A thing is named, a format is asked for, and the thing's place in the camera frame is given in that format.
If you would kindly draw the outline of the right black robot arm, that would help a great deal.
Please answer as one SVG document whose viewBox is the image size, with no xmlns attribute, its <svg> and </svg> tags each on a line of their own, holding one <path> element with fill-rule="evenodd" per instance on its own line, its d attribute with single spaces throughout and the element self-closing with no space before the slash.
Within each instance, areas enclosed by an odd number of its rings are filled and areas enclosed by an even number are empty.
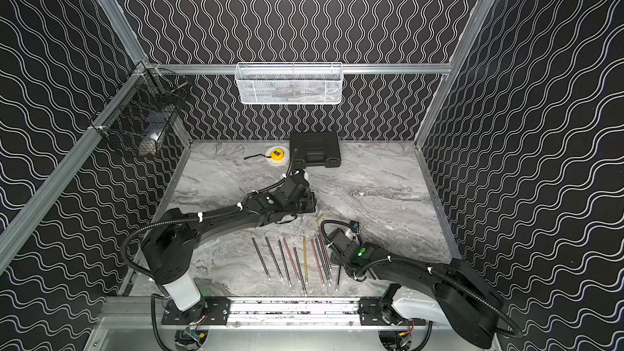
<svg viewBox="0 0 624 351">
<path fill-rule="evenodd" d="M 364 314 L 385 324 L 411 325 L 415 319 L 427 326 L 446 323 L 458 336 L 479 348 L 487 349 L 496 335 L 518 339 L 520 326 L 503 311 L 500 294 L 476 271 L 454 258 L 450 263 L 430 263 L 407 258 L 382 246 L 362 241 L 359 226 L 337 220 L 325 220 L 319 227 L 321 241 L 331 250 L 331 259 L 344 268 L 345 274 L 363 282 L 369 276 L 388 281 L 380 305 Z M 427 318 L 424 309 L 401 313 L 400 291 L 414 290 L 433 300 L 440 308 L 440 318 Z"/>
</svg>

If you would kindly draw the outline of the light blue capped pencil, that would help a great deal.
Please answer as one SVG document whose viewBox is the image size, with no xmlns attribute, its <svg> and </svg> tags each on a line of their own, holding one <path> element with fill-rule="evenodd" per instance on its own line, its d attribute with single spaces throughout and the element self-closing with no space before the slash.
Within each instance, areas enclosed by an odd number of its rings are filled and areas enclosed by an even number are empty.
<svg viewBox="0 0 624 351">
<path fill-rule="evenodd" d="M 296 248 L 293 248 L 293 253 L 294 253 L 294 256 L 295 256 L 295 263 L 296 263 L 296 266 L 297 266 L 297 274 L 299 276 L 299 280 L 300 280 L 301 285 L 302 285 L 302 291 L 303 291 L 304 297 L 307 297 L 306 282 L 305 282 L 305 279 L 304 279 L 301 263 L 300 263 L 299 256 L 298 256 Z"/>
</svg>

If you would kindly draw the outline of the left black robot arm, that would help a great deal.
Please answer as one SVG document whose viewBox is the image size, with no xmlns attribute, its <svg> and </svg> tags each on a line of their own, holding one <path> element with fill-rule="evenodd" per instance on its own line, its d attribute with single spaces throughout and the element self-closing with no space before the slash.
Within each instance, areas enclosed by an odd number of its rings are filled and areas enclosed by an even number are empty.
<svg viewBox="0 0 624 351">
<path fill-rule="evenodd" d="M 158 222 L 131 232 L 120 257 L 134 271 L 151 278 L 180 312 L 200 307 L 201 292 L 189 273 L 200 245 L 243 229 L 286 224 L 288 217 L 316 211 L 307 172 L 292 160 L 273 185 L 254 190 L 237 204 L 214 211 L 184 214 L 171 209 Z"/>
</svg>

